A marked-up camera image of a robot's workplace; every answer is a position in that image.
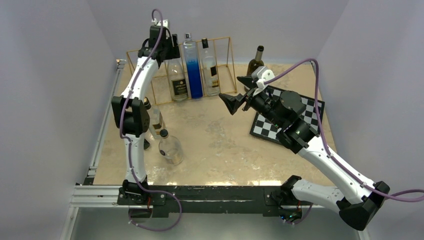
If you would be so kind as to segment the clear bottle dark label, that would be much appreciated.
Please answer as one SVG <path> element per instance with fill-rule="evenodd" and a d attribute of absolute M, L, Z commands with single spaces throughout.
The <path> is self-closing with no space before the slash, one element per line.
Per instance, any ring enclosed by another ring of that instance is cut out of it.
<path fill-rule="evenodd" d="M 188 87 L 186 76 L 181 65 L 181 59 L 174 58 L 168 60 L 166 73 L 171 99 L 177 102 L 186 100 L 188 98 Z"/>

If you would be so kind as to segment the dark green wine bottle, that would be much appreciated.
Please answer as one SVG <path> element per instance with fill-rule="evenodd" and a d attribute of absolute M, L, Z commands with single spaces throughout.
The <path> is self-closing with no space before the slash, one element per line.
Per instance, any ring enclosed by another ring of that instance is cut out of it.
<path fill-rule="evenodd" d="M 264 46 L 259 45 L 256 50 L 255 57 L 248 63 L 247 67 L 247 76 L 251 76 L 252 73 L 259 67 L 264 66 L 264 62 L 262 60 L 263 57 Z"/>

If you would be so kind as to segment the clear bottle black gold label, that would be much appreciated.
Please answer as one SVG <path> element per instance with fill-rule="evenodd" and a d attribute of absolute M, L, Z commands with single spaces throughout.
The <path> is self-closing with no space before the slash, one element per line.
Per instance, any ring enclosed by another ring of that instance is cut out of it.
<path fill-rule="evenodd" d="M 149 131 L 155 139 L 160 139 L 160 131 L 165 127 L 162 113 L 156 105 L 152 105 L 147 97 L 143 99 L 144 107 L 149 115 Z"/>

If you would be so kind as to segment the clear bottle gold white label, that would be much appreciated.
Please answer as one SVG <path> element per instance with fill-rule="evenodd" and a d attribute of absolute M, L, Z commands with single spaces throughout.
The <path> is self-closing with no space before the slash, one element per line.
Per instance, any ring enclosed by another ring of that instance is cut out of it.
<path fill-rule="evenodd" d="M 161 139 L 158 144 L 159 153 L 170 165 L 179 165 L 183 161 L 184 153 L 178 138 L 170 135 L 167 129 L 159 132 Z"/>

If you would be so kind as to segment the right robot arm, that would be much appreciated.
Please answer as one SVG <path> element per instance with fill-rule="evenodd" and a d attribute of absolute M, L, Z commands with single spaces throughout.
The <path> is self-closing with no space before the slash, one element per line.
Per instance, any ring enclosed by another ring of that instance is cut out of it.
<path fill-rule="evenodd" d="M 254 109 L 279 129 L 276 138 L 285 148 L 312 163 L 334 183 L 333 187 L 322 186 L 293 175 L 281 186 L 282 200 L 288 204 L 306 201 L 320 205 L 338 213 L 348 226 L 363 231 L 385 201 L 375 191 L 387 194 L 390 187 L 383 181 L 374 182 L 365 177 L 344 160 L 334 161 L 337 154 L 304 121 L 302 113 L 307 106 L 297 92 L 284 90 L 274 94 L 264 89 L 255 94 L 255 90 L 250 86 L 245 94 L 218 96 L 231 115 L 239 108 Z"/>

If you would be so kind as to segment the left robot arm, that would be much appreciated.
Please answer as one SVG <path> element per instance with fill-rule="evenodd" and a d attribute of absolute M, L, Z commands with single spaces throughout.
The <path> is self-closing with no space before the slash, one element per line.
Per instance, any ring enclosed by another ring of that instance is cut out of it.
<path fill-rule="evenodd" d="M 144 140 L 151 120 L 144 98 L 161 63 L 175 56 L 175 42 L 168 32 L 162 24 L 150 27 L 149 39 L 138 51 L 127 87 L 111 99 L 114 121 L 126 150 L 126 175 L 119 188 L 118 205 L 164 205 L 170 196 L 167 191 L 149 188 L 144 160 Z"/>

